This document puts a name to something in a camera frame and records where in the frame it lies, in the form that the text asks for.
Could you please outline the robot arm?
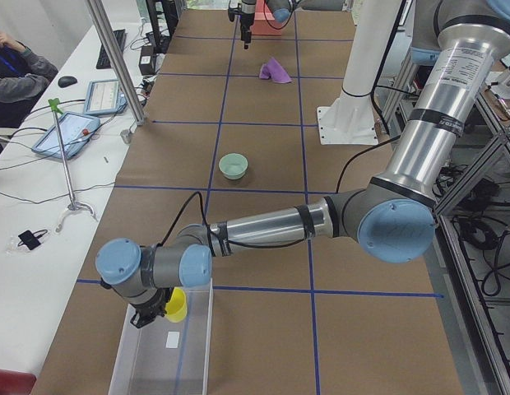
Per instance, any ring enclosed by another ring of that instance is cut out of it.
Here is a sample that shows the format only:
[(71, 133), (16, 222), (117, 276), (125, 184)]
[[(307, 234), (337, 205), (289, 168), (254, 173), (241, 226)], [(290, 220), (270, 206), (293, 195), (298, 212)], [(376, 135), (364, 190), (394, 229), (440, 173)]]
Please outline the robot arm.
[(510, 1), (420, 1), (415, 62), (431, 72), (385, 170), (365, 188), (236, 220), (188, 225), (141, 246), (113, 239), (97, 253), (101, 285), (134, 309), (141, 328), (169, 315), (176, 289), (204, 286), (211, 263), (246, 249), (283, 249), (317, 236), (349, 237), (387, 263), (421, 256), (435, 233), (433, 185), (462, 136), (492, 66), (510, 54)]
[(298, 9), (340, 12), (351, 9), (352, 1), (230, 1), (228, 18), (240, 24), (240, 39), (248, 49), (252, 35), (279, 35)]

